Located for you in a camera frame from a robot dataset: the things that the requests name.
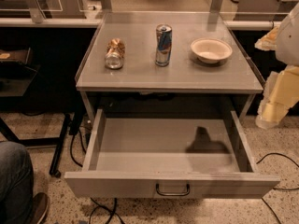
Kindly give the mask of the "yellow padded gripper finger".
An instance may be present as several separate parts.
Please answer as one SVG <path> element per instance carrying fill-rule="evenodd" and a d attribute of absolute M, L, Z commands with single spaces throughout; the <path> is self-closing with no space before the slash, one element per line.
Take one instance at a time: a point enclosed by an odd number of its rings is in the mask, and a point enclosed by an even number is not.
<path fill-rule="evenodd" d="M 299 67 L 288 65 L 279 73 L 271 72 L 265 83 L 256 125 L 262 129 L 276 127 L 298 102 Z"/>
<path fill-rule="evenodd" d="M 278 35 L 278 26 L 274 27 L 271 31 L 269 31 L 266 35 L 261 37 L 254 45 L 256 49 L 260 49 L 263 51 L 275 50 L 276 49 L 276 41 Z"/>

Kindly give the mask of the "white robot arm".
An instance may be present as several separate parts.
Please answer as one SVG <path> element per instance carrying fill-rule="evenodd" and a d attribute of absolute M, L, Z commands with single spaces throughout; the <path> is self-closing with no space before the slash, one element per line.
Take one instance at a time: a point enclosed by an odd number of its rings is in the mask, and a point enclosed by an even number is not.
<path fill-rule="evenodd" d="M 289 109 L 299 102 L 299 5 L 255 43 L 255 48 L 273 50 L 276 59 L 286 64 L 281 72 L 271 72 L 266 80 L 263 99 L 255 123 L 263 129 L 273 128 Z"/>

